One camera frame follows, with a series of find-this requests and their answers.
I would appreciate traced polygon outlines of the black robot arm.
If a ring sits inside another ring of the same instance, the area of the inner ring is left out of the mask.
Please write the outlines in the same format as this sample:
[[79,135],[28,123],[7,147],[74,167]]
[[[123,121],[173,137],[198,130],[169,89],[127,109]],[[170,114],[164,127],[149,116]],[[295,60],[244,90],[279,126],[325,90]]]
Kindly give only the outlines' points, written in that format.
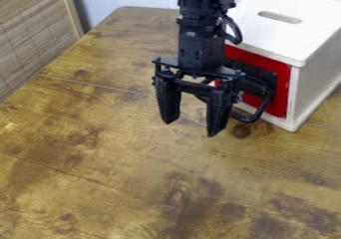
[[240,75],[224,66],[226,42],[240,44],[242,34],[226,12],[234,0],[177,0],[178,57],[154,60],[154,86],[165,123],[180,118],[181,95],[206,103],[206,132],[216,136],[226,127],[240,92]]

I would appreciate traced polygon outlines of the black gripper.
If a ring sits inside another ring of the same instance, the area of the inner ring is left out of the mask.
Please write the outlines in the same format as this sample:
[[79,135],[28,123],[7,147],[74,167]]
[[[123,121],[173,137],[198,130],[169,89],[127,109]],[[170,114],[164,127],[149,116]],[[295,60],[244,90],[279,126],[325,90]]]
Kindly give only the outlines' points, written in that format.
[[[178,57],[176,60],[157,58],[154,86],[162,120],[166,124],[180,118],[181,93],[208,93],[200,86],[197,75],[213,72],[224,65],[225,41],[238,44],[242,35],[234,21],[226,24],[218,19],[178,18]],[[212,90],[206,105],[206,132],[214,137],[226,127],[238,91],[233,82],[221,81]]]

